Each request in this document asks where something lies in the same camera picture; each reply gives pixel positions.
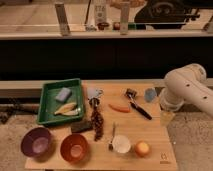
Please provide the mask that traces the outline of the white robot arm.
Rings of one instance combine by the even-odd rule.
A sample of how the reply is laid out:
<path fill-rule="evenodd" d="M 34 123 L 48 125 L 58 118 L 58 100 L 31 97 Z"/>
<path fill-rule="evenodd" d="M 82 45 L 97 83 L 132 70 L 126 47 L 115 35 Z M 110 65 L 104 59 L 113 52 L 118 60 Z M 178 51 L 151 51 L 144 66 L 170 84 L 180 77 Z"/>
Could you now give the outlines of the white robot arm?
<path fill-rule="evenodd" d="M 204 84 L 206 78 L 205 68 L 196 63 L 171 70 L 165 75 L 165 87 L 159 94 L 162 126 L 169 124 L 185 102 L 213 117 L 213 90 Z"/>

